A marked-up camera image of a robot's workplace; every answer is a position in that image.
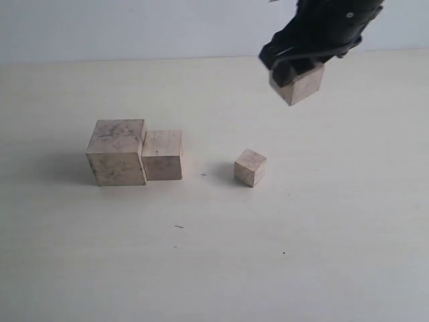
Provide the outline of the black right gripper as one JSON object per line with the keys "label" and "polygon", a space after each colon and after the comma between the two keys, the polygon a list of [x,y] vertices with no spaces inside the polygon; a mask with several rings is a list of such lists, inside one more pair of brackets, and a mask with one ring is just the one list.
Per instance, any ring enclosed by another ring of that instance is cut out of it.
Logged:
{"label": "black right gripper", "polygon": [[324,68],[316,58],[344,56],[358,46],[382,9],[383,0],[298,1],[295,16],[263,46],[259,59],[273,67],[271,80],[286,87],[295,76]]}

